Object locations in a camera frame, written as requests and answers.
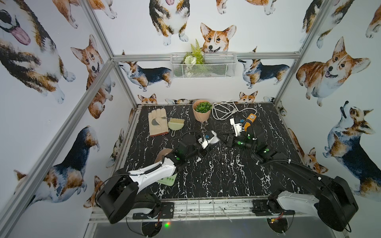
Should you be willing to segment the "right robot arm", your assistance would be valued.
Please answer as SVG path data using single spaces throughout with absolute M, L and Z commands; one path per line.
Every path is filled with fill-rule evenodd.
M 228 148 L 243 149 L 257 165 L 282 173 L 306 190 L 306 193 L 299 194 L 277 189 L 268 196 L 261 209 L 274 214 L 301 212 L 320 218 L 335 231 L 352 231 L 349 222 L 359 207 L 346 180 L 321 175 L 246 132 L 239 136 L 229 133 L 224 143 Z

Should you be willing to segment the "orange power strip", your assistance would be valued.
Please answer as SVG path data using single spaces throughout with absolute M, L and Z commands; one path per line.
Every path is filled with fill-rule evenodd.
M 242 128 L 244 131 L 247 131 L 249 127 L 251 127 L 256 120 L 257 116 L 255 114 L 250 114 L 242 123 Z

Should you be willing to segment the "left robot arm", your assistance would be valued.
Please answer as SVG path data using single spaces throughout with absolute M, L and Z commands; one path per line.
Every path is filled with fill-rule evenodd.
M 170 178 L 181 172 L 187 163 L 201 157 L 201 151 L 219 141 L 217 133 L 205 135 L 188 131 L 179 139 L 176 148 L 159 157 L 158 162 L 133 171 L 117 170 L 104 182 L 96 193 L 96 203 L 111 224 L 116 224 L 129 213 L 142 215 L 145 219 L 157 218 L 162 213 L 162 203 L 154 194 L 142 194 L 146 187 L 161 179 Z

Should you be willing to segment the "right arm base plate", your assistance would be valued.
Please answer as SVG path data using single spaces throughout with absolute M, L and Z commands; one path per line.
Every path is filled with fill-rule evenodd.
M 254 199 L 252 205 L 252 212 L 256 216 L 295 215 L 295 211 L 284 210 L 277 203 L 268 199 Z

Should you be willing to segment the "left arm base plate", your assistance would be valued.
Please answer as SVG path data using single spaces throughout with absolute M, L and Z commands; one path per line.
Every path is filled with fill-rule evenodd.
M 174 203 L 173 202 L 138 202 L 136 203 L 131 212 L 134 220 L 147 220 L 147 219 L 172 219 L 174 217 Z

